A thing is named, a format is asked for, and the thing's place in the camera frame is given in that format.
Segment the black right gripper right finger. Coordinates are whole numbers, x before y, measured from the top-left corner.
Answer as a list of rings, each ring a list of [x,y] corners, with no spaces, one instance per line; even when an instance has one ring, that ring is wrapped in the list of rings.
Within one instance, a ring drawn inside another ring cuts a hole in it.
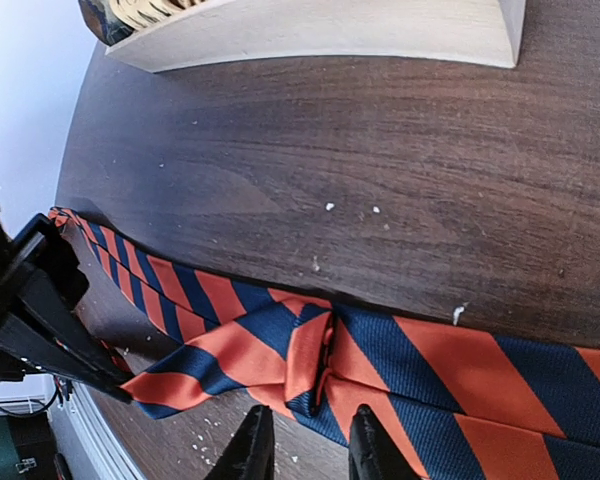
[[[369,405],[354,415],[349,439],[349,478],[354,480],[419,480]]]

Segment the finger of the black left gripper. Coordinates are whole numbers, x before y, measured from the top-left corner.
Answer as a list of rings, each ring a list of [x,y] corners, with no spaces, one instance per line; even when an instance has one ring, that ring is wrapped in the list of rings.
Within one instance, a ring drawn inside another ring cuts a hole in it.
[[[123,403],[131,375],[116,366],[47,277],[31,277],[19,287],[0,289],[0,352],[32,369],[52,373]]]
[[[70,310],[74,310],[89,288],[86,275],[71,244],[66,241],[48,217],[38,213],[11,241],[13,253],[21,253],[40,234],[42,246],[36,247],[33,263],[51,279]]]

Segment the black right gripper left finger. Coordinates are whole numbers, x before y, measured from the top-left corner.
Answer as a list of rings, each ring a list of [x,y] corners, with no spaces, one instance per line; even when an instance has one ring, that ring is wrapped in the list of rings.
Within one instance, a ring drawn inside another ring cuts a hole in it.
[[[275,476],[272,410],[253,406],[205,480],[269,480]]]

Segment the red navy striped tie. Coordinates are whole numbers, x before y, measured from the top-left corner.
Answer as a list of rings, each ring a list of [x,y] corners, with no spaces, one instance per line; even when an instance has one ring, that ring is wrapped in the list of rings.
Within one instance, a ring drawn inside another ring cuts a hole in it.
[[[126,299],[177,343],[127,381],[162,419],[233,390],[339,443],[378,416],[423,479],[600,479],[600,349],[430,323],[144,251],[56,207]]]

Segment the wooden compartment box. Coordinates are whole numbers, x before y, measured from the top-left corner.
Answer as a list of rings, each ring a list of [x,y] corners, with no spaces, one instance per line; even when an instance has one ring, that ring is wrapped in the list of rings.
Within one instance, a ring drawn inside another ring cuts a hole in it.
[[[382,56],[517,65],[523,1],[204,1],[110,46],[157,73],[303,56]]]

